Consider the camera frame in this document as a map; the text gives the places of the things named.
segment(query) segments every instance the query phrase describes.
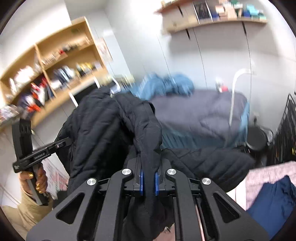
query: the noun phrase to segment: black metal rack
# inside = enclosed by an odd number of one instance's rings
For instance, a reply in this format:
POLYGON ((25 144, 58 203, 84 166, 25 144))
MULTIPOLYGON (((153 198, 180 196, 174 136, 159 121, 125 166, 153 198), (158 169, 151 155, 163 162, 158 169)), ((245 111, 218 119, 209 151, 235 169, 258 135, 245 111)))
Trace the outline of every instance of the black metal rack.
POLYGON ((269 151, 267 166, 296 160, 296 104, 291 94, 274 138, 274 145, 269 151))

